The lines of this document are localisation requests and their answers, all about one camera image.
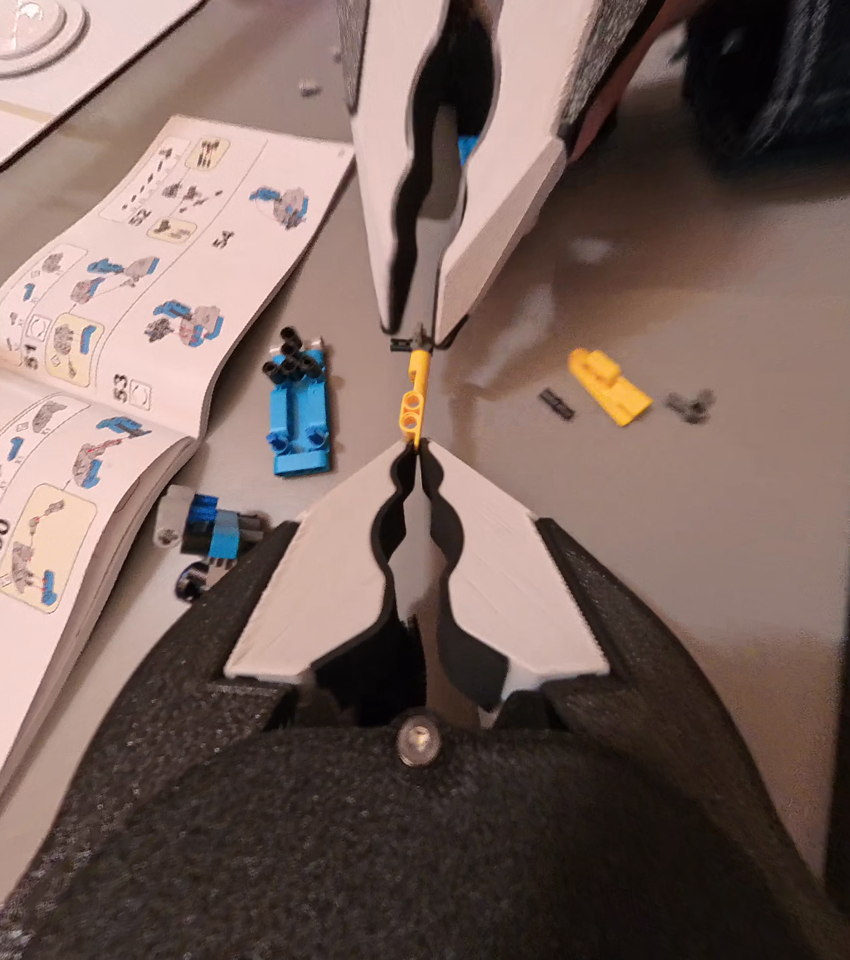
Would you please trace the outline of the dark grey connector piece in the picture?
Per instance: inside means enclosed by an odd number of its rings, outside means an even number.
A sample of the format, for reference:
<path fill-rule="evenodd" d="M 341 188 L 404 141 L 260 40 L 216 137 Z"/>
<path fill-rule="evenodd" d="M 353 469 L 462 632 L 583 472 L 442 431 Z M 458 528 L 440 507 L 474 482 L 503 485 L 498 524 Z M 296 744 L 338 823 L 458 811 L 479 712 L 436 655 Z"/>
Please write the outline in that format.
<path fill-rule="evenodd" d="M 665 406 L 677 414 L 683 423 L 690 426 L 704 424 L 709 419 L 715 402 L 716 395 L 710 389 L 703 389 L 695 396 L 688 398 L 676 392 L 670 392 L 664 400 Z"/>

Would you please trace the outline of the open instruction booklet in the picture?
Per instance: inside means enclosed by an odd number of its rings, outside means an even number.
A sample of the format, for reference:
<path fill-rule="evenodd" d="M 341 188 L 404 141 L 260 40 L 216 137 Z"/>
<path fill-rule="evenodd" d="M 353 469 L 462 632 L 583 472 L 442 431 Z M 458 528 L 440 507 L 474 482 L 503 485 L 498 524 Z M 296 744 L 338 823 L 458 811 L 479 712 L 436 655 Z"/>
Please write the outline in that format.
<path fill-rule="evenodd" d="M 354 156 L 172 117 L 0 288 L 0 794 Z"/>

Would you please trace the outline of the blue-yellow brick assembly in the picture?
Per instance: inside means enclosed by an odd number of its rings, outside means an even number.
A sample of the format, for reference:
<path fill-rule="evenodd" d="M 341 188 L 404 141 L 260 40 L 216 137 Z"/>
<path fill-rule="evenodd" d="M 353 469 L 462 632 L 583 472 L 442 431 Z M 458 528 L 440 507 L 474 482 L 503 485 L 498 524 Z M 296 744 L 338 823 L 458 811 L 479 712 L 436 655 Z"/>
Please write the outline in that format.
<path fill-rule="evenodd" d="M 293 326 L 263 363 L 271 383 L 266 441 L 273 472 L 290 478 L 326 474 L 332 468 L 329 374 L 324 343 L 305 340 Z"/>

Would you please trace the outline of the white folding book stand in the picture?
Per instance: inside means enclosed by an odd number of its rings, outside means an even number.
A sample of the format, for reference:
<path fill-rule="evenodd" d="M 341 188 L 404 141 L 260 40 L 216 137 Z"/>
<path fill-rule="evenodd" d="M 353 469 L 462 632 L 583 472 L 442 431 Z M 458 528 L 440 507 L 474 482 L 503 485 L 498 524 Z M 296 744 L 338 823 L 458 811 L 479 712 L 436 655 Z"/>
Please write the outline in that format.
<path fill-rule="evenodd" d="M 56 58 L 0 77 L 0 167 L 88 99 L 198 7 L 198 1 L 60 2 Z"/>

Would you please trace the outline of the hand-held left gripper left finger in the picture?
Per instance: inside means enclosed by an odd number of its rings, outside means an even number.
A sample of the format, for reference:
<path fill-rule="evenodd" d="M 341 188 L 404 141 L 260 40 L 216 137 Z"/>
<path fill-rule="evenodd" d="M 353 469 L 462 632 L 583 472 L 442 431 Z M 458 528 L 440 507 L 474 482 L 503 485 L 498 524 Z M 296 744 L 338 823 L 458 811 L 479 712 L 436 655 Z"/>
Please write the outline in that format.
<path fill-rule="evenodd" d="M 324 690 L 341 710 L 421 705 L 421 636 L 391 566 L 416 459 L 396 442 L 293 522 L 224 666 L 230 684 Z"/>

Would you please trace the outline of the blue tracked toy assembly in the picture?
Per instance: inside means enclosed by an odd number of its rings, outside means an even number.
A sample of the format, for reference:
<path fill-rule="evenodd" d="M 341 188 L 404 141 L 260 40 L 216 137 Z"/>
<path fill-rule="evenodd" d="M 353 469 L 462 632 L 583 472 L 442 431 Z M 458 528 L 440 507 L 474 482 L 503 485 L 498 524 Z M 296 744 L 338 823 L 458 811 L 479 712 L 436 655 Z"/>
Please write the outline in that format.
<path fill-rule="evenodd" d="M 158 501 L 152 540 L 159 548 L 191 557 L 174 593 L 192 603 L 263 541 L 269 529 L 260 512 L 223 509 L 216 496 L 171 484 Z"/>

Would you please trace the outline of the grey desk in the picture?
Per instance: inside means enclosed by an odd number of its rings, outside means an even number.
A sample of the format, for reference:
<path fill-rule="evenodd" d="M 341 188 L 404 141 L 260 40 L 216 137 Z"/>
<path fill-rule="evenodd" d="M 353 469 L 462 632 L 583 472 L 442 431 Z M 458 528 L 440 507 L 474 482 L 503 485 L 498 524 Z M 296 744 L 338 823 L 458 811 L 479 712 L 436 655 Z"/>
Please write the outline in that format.
<path fill-rule="evenodd" d="M 350 139 L 334 2 L 208 2 L 0 172 L 0 286 L 131 169 L 173 114 Z M 829 825 L 850 588 L 850 160 L 721 176 L 655 42 L 610 137 L 563 176 L 431 368 L 428 435 L 556 519 L 685 643 L 813 871 Z M 215 389 L 173 482 L 293 519 L 397 435 L 407 359 L 379 330 L 353 178 Z M 280 479 L 261 373 L 280 327 L 323 337 L 335 471 Z M 654 398 L 613 426 L 569 375 L 601 349 Z M 539 399 L 575 411 L 563 421 Z M 710 389 L 687 425 L 664 400 Z M 77 666 L 0 806 L 0 901 L 40 846 L 120 687 L 189 608 L 191 557 L 143 523 Z"/>

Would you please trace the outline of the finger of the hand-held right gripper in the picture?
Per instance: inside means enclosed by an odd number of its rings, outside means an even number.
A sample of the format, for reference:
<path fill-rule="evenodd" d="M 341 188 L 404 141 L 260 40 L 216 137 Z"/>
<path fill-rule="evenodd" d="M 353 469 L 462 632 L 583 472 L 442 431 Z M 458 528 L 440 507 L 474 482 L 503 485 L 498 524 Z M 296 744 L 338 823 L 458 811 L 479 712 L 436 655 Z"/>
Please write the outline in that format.
<path fill-rule="evenodd" d="M 494 96 L 464 165 L 462 213 L 438 269 L 434 341 L 449 341 L 540 211 L 566 147 L 559 121 L 595 1 L 505 1 L 491 30 Z"/>
<path fill-rule="evenodd" d="M 446 2 L 352 5 L 352 136 L 369 261 L 384 332 L 402 326 L 416 222 L 431 183 L 427 146 Z"/>

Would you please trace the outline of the yellow building piece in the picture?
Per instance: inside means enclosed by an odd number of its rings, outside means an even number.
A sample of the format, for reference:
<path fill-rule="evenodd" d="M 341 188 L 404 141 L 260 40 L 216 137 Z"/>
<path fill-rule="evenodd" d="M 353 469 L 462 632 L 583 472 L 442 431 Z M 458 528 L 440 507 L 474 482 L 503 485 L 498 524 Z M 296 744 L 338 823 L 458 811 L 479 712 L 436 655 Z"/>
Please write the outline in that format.
<path fill-rule="evenodd" d="M 627 380 L 621 366 L 603 351 L 573 349 L 568 369 L 617 426 L 633 423 L 653 404 L 652 398 Z"/>
<path fill-rule="evenodd" d="M 418 449 L 426 412 L 431 369 L 431 351 L 415 349 L 409 354 L 407 375 L 409 386 L 402 397 L 399 428 L 406 443 Z"/>

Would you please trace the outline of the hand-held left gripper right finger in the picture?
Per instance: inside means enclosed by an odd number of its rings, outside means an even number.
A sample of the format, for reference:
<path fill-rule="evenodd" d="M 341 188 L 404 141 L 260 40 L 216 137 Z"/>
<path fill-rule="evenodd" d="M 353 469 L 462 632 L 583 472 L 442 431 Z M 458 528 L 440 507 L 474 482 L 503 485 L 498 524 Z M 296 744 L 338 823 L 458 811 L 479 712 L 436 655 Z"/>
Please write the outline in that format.
<path fill-rule="evenodd" d="M 548 525 L 434 441 L 419 447 L 439 575 L 436 642 L 454 687 L 496 710 L 514 693 L 610 663 Z"/>

